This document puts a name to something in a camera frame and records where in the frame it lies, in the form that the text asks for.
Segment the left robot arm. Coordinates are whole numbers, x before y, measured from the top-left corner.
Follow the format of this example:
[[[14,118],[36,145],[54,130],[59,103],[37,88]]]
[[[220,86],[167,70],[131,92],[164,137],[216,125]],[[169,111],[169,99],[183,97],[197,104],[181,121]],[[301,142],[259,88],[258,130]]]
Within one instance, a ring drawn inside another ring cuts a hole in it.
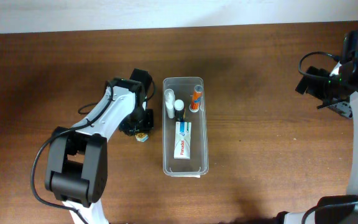
[[[107,223],[101,196],[108,178],[108,141],[115,130],[141,139],[154,127],[147,108],[150,75],[106,82],[101,101],[70,128],[57,127],[50,147],[45,188],[62,202],[75,223]]]

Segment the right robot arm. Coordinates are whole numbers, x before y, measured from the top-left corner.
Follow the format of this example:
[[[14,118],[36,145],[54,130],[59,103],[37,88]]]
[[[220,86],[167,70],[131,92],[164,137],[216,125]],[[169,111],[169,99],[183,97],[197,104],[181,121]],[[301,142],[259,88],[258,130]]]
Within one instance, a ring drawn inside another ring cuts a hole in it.
[[[323,107],[344,105],[352,115],[352,168],[346,194],[323,197],[305,212],[281,212],[275,223],[358,223],[358,50],[332,58],[337,65],[331,72],[315,67],[301,72],[296,91],[313,95]]]

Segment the white Panadol box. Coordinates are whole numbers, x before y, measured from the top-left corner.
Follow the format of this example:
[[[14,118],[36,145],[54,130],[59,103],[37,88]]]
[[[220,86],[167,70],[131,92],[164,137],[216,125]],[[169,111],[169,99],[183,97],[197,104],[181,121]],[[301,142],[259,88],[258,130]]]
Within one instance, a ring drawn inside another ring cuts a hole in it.
[[[191,123],[177,121],[175,126],[174,159],[190,159]]]

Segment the dark bottle white cap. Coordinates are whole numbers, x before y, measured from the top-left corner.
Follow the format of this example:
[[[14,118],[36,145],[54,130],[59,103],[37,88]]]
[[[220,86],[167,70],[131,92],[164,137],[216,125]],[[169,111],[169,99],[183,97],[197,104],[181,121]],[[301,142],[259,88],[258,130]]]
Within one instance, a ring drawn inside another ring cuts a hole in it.
[[[184,121],[185,120],[185,105],[182,100],[175,100],[174,102],[175,109],[175,119],[176,121]]]

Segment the orange tube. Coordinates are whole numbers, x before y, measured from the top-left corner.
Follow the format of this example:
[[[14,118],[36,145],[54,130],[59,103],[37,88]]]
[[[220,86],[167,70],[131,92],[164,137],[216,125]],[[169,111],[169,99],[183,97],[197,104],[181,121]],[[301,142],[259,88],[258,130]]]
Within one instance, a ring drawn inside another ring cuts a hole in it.
[[[191,103],[189,107],[192,113],[198,112],[198,110],[200,109],[202,96],[203,96],[203,87],[201,85],[196,85],[194,87],[194,91],[191,97]]]

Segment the small gold-lid jar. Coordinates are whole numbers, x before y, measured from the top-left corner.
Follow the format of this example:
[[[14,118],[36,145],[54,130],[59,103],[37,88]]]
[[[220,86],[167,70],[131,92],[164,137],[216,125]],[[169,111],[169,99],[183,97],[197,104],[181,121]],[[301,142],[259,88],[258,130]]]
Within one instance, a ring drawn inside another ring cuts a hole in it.
[[[137,133],[135,135],[135,138],[139,142],[146,142],[146,140],[148,140],[148,138],[149,138],[149,135],[146,133]]]

